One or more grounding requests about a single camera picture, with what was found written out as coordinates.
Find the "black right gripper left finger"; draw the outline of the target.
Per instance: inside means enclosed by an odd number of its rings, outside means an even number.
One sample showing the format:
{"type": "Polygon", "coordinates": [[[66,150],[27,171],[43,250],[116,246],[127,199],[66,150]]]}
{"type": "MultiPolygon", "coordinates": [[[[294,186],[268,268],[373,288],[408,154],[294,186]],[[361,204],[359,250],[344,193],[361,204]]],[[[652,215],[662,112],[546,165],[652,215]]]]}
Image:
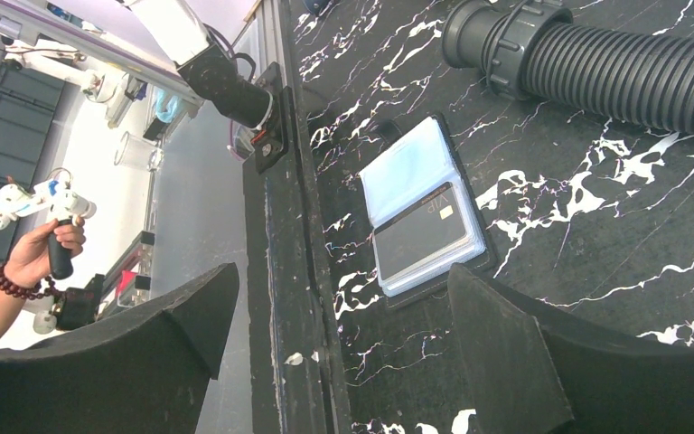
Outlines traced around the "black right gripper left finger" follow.
{"type": "Polygon", "coordinates": [[[235,264],[95,324],[0,350],[0,433],[192,433],[218,378],[235,264]]]}

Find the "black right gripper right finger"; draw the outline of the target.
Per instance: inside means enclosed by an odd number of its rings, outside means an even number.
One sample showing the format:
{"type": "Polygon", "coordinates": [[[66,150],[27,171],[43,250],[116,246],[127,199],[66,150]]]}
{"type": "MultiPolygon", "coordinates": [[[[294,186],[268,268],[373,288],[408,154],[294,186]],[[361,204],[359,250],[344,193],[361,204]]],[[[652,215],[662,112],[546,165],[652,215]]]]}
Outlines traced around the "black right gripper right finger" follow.
{"type": "Polygon", "coordinates": [[[455,264],[447,294],[486,433],[694,433],[694,349],[619,333],[455,264]]]}

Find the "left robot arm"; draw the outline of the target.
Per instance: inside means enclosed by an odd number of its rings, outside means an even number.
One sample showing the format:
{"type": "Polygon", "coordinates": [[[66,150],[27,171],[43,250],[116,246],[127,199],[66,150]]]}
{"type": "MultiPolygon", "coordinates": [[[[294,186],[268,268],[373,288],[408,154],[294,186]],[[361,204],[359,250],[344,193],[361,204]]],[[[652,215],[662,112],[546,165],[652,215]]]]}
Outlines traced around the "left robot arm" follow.
{"type": "MultiPolygon", "coordinates": [[[[222,116],[260,129],[276,99],[242,79],[234,60],[183,1],[132,1],[188,87],[222,116]]],[[[239,294],[221,264],[109,318],[0,350],[0,433],[192,433],[220,365],[239,294]]]]}

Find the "operator hand with bracelet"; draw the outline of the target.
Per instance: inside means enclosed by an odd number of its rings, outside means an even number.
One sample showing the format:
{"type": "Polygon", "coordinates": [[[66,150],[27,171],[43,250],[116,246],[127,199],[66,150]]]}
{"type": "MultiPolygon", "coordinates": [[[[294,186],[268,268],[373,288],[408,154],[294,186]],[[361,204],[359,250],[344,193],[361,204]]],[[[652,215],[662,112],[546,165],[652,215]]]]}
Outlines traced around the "operator hand with bracelet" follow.
{"type": "Polygon", "coordinates": [[[86,241],[85,220],[75,217],[73,224],[60,225],[54,219],[25,234],[13,247],[4,266],[4,275],[20,288],[33,288],[51,274],[49,241],[55,240],[75,258],[86,241]]]}

